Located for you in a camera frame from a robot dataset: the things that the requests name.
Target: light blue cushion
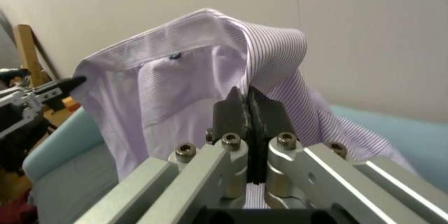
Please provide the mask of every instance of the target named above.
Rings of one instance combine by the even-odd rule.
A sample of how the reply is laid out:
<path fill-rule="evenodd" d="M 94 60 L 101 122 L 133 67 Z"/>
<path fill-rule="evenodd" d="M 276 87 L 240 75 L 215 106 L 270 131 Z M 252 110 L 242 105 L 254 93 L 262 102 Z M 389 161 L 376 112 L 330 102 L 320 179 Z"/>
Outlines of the light blue cushion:
<path fill-rule="evenodd" d="M 448 192 L 448 124 L 333 106 L 336 114 L 390 140 L 428 182 Z"/>
<path fill-rule="evenodd" d="M 95 121 L 81 107 L 29 154 L 23 169 L 35 183 L 53 169 L 103 143 Z"/>

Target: white wall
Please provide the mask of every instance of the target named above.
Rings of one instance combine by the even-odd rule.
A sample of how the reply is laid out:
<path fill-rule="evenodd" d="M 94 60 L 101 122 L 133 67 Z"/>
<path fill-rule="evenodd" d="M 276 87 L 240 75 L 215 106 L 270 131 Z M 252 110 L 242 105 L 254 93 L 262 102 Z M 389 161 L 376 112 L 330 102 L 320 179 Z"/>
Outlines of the white wall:
<path fill-rule="evenodd" d="M 62 77 L 105 46 L 204 7 L 253 22 L 297 26 L 297 0 L 0 0 L 12 23 L 31 25 Z"/>
<path fill-rule="evenodd" d="M 21 64 L 16 46 L 0 26 L 0 68 L 19 68 Z"/>
<path fill-rule="evenodd" d="M 333 103 L 448 122 L 448 0 L 299 0 L 309 84 Z"/>
<path fill-rule="evenodd" d="M 308 37 L 301 66 L 330 102 L 448 122 L 448 0 L 0 0 L 62 77 L 89 54 L 202 7 Z"/>

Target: lavender striped shirt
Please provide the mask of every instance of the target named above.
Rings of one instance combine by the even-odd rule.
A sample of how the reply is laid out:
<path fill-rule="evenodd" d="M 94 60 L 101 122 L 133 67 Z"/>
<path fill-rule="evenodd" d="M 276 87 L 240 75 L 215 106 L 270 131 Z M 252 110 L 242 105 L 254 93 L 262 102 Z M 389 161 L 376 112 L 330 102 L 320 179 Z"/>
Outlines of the lavender striped shirt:
<path fill-rule="evenodd" d="M 87 82 L 72 95 L 98 123 L 120 180 L 180 142 L 202 146 L 213 104 L 250 84 L 283 102 L 304 146 L 341 142 L 355 160 L 385 155 L 412 170 L 386 139 L 336 116 L 307 88 L 298 70 L 305 52 L 299 30 L 202 9 L 83 59 L 74 75 Z M 247 207 L 265 207 L 262 190 L 248 186 Z"/>

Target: screw head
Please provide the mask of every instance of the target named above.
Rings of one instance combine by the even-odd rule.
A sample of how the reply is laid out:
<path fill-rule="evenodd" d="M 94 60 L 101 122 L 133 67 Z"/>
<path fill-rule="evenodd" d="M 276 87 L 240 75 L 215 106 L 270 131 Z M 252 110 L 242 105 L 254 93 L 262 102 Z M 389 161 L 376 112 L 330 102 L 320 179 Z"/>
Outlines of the screw head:
<path fill-rule="evenodd" d="M 196 146 L 192 143 L 179 144 L 175 153 L 179 162 L 188 163 L 196 155 Z"/>
<path fill-rule="evenodd" d="M 207 142 L 207 144 L 213 143 L 213 129 L 212 128 L 207 128 L 205 130 L 205 141 Z"/>
<path fill-rule="evenodd" d="M 345 145 L 338 142 L 327 142 L 325 143 L 334 153 L 339 155 L 341 158 L 345 159 L 347 157 L 347 148 Z"/>
<path fill-rule="evenodd" d="M 277 145 L 286 151 L 295 149 L 296 142 L 297 137 L 291 132 L 282 132 L 277 136 Z"/>
<path fill-rule="evenodd" d="M 234 152 L 240 149 L 241 138 L 237 133 L 229 132 L 222 136 L 222 147 L 230 152 Z"/>

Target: blue couch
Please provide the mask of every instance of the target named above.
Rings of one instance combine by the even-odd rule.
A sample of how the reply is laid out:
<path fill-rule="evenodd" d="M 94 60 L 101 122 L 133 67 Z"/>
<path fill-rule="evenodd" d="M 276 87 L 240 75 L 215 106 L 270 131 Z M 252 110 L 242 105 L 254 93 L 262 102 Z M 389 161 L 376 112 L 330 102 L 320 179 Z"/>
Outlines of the blue couch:
<path fill-rule="evenodd" d="M 448 125 L 333 107 L 385 137 L 427 181 L 448 192 Z M 41 223 L 75 221 L 117 183 L 114 161 L 83 108 L 25 159 Z"/>

